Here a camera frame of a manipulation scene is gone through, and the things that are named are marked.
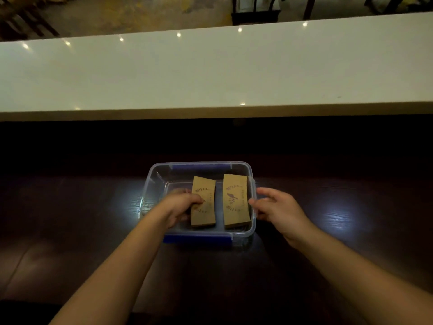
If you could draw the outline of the person's left hand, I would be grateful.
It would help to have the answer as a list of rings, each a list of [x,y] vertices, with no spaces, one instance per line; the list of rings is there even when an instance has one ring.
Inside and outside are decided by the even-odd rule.
[[[158,204],[158,211],[162,215],[165,227],[170,229],[178,222],[188,220],[191,216],[191,207],[170,207],[169,194]]]

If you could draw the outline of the person's right hand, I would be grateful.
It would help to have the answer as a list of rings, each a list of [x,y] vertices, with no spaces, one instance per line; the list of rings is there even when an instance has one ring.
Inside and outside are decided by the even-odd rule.
[[[312,242],[320,230],[308,219],[294,197],[273,188],[257,188],[256,192],[270,198],[268,218],[257,218],[274,225],[284,239],[296,249]]]

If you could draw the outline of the clear plastic container blue clips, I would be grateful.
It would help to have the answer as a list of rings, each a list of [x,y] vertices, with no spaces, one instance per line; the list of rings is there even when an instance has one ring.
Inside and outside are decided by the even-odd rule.
[[[247,247],[252,244],[256,229],[256,214],[250,206],[250,222],[228,228],[224,223],[224,210],[229,201],[234,201],[235,194],[226,187],[234,189],[234,184],[224,185],[225,174],[243,175],[246,177],[246,200],[256,198],[256,185],[252,169],[246,162],[169,162],[157,163],[152,166],[147,176],[139,216],[143,217],[167,194],[177,188],[193,188],[195,176],[215,181],[214,212],[215,224],[196,227],[191,221],[181,221],[165,234],[166,244],[196,245],[196,246],[234,246]]]

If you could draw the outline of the person's left forearm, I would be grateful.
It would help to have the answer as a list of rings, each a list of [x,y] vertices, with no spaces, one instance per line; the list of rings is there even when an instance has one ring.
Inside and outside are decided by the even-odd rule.
[[[49,325],[125,325],[168,228],[158,205],[62,306]]]

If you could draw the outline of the person's right forearm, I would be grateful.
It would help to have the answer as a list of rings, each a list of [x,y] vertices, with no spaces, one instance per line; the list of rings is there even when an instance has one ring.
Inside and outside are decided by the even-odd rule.
[[[372,325],[433,325],[433,295],[317,227],[288,242]]]

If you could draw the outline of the white counter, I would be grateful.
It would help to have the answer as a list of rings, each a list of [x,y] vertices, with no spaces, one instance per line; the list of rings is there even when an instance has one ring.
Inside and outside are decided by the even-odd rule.
[[[0,122],[433,114],[433,12],[0,43]]]

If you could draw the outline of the dark wooden chair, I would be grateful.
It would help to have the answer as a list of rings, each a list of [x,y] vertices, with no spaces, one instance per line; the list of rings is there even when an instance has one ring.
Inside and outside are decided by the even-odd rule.
[[[384,8],[378,8],[374,4],[374,0],[365,0],[364,6],[374,15],[433,12],[433,0],[389,0],[389,3]]]
[[[44,37],[40,26],[54,37],[59,37],[57,30],[38,11],[39,6],[45,3],[46,0],[0,0],[0,42],[28,39],[17,18],[20,18],[39,37]]]

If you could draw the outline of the black metal chair frame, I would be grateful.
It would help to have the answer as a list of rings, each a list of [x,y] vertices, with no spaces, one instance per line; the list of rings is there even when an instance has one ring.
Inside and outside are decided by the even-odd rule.
[[[231,0],[231,4],[233,26],[276,23],[281,12],[277,0]]]

